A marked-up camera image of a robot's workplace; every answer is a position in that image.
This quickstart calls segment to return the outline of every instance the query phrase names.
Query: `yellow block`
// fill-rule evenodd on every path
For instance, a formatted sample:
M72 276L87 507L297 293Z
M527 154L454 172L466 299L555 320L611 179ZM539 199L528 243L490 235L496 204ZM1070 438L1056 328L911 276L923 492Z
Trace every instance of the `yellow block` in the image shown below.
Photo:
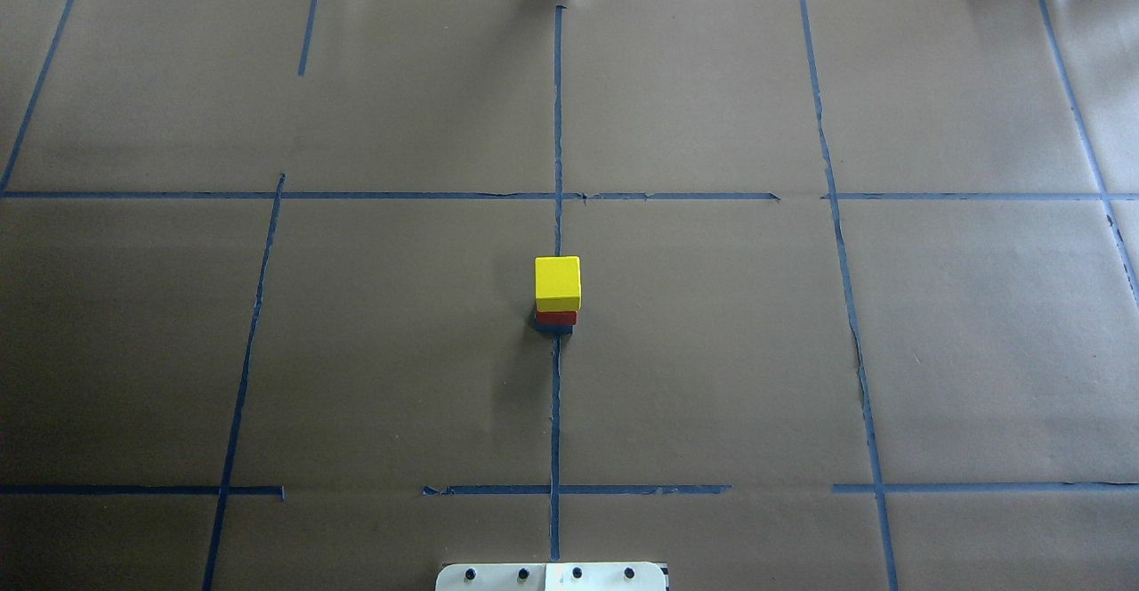
M534 304L539 312L581 310L581 258L534 258Z

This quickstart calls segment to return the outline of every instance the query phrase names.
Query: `metal bracket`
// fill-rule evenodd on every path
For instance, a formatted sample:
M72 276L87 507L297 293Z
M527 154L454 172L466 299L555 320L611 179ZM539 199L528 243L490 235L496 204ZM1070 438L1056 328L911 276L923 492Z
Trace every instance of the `metal bracket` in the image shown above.
M653 563L448 565L435 591L667 591L666 572Z

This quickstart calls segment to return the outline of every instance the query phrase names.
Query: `red block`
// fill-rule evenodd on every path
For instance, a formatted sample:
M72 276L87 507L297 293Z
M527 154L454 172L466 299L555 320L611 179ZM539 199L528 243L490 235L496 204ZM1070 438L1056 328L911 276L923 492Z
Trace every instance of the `red block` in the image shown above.
M534 314L539 325L547 327L572 327L577 323L577 311L541 312Z

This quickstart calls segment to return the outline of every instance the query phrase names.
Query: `mounting plate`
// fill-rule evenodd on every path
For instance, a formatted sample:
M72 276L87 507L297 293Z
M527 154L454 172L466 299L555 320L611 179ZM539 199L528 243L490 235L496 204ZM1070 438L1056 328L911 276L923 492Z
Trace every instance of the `mounting plate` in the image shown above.
M435 591L667 591L666 572L653 563L448 565Z

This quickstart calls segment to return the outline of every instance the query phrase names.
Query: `stack of blocks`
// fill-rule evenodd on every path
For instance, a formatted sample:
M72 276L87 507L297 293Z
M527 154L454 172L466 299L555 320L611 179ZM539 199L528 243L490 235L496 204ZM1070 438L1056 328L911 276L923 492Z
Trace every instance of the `stack of blocks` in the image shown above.
M581 311L581 260L534 258L534 328L555 336L573 333Z

